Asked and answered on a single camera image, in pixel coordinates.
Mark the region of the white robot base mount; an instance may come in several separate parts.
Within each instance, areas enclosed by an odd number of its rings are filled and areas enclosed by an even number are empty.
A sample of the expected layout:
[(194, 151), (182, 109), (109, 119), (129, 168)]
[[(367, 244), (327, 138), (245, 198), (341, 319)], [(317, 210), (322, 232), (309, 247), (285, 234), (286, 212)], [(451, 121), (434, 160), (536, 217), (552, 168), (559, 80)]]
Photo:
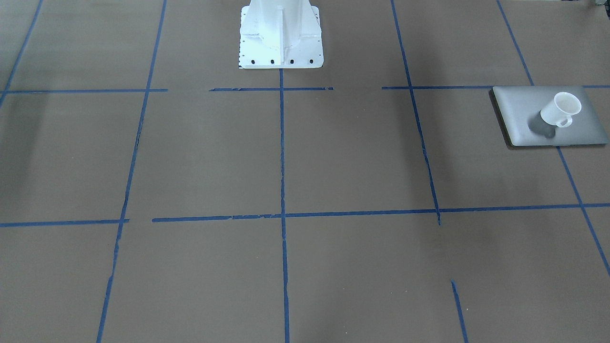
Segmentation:
[(252, 0), (241, 8), (238, 67), (321, 68), (319, 8), (308, 0)]

